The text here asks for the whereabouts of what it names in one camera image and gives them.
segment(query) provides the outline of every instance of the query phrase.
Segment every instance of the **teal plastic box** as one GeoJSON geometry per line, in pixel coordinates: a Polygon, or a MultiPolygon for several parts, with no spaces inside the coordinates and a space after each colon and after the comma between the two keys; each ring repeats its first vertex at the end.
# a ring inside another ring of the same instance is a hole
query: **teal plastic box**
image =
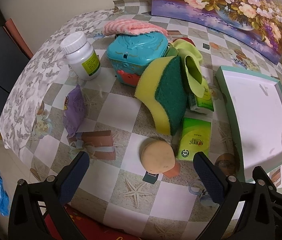
{"type": "Polygon", "coordinates": [[[168,39],[159,32],[140,35],[120,34],[106,54],[121,83],[136,87],[146,67],[156,58],[164,57],[168,39]]]}

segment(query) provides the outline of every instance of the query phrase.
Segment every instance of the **pink towel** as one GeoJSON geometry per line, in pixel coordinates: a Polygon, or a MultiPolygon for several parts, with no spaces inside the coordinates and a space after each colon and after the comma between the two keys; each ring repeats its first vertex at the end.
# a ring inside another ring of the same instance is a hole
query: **pink towel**
{"type": "Polygon", "coordinates": [[[113,34],[128,34],[128,35],[139,35],[142,33],[160,32],[164,36],[168,36],[166,29],[154,25],[152,23],[138,21],[133,19],[124,19],[108,22],[102,31],[105,36],[113,34]]]}

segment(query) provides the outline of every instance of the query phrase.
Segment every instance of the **painting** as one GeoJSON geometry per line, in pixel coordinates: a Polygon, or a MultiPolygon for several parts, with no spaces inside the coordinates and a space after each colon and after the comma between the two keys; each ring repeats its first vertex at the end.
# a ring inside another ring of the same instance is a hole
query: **painting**
{"type": "Polygon", "coordinates": [[[152,0],[152,15],[213,28],[274,64],[282,54],[282,0],[152,0]]]}

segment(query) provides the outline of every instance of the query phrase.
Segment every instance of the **teal box lid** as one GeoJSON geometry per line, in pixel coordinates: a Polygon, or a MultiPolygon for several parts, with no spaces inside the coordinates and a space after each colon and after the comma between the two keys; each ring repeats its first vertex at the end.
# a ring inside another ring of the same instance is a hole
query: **teal box lid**
{"type": "Polygon", "coordinates": [[[159,32],[140,35],[119,35],[106,51],[109,59],[129,64],[147,66],[156,58],[164,56],[168,39],[159,32]]]}

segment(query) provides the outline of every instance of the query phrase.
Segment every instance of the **table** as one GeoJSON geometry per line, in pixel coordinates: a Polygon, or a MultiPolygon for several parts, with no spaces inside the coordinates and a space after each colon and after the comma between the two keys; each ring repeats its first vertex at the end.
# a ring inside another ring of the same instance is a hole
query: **table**
{"type": "MultiPolygon", "coordinates": [[[[34,55],[13,87],[0,119],[5,145],[40,180],[56,175],[71,162],[67,132],[62,122],[66,95],[81,86],[88,113],[79,132],[111,130],[115,160],[91,159],[71,205],[91,218],[145,239],[195,239],[211,219],[217,206],[202,197],[204,187],[192,162],[178,161],[181,173],[174,178],[160,174],[155,184],[142,181],[145,170],[139,154],[154,139],[165,140],[177,150],[180,133],[165,136],[155,131],[149,110],[134,98],[134,88],[119,83],[105,51],[114,37],[103,37],[102,27],[115,19],[148,21],[189,37],[203,55],[202,73],[209,83],[215,112],[201,115],[187,110],[186,117],[212,123],[209,158],[215,163],[222,154],[233,154],[230,125],[215,73],[220,65],[245,65],[251,70],[277,77],[282,65],[273,65],[257,51],[220,32],[182,20],[151,16],[144,0],[114,1],[115,9],[78,15],[56,31],[34,55]],[[60,42],[69,33],[82,30],[101,62],[100,75],[84,82],[69,69],[60,42]],[[44,101],[46,135],[31,133],[36,113],[44,101]]],[[[269,173],[282,193],[282,165],[269,173]]],[[[226,233],[234,228],[234,216],[226,233]]]]}

